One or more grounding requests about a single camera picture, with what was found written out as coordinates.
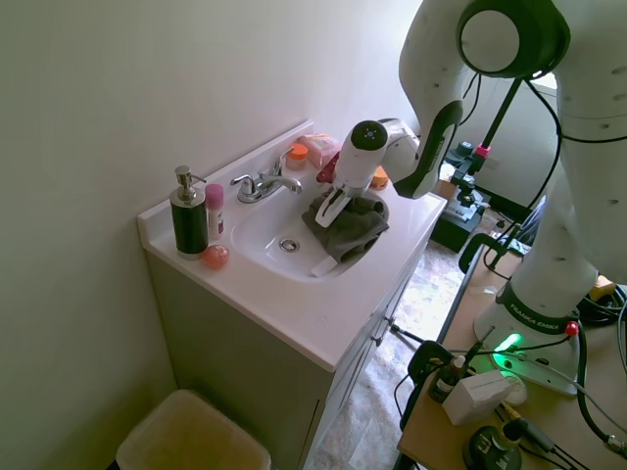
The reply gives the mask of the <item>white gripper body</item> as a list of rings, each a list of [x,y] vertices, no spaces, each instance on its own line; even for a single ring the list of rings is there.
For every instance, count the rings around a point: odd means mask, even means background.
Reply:
[[[320,205],[315,222],[321,227],[329,227],[342,210],[364,192],[364,188],[352,188],[345,185],[333,187]]]

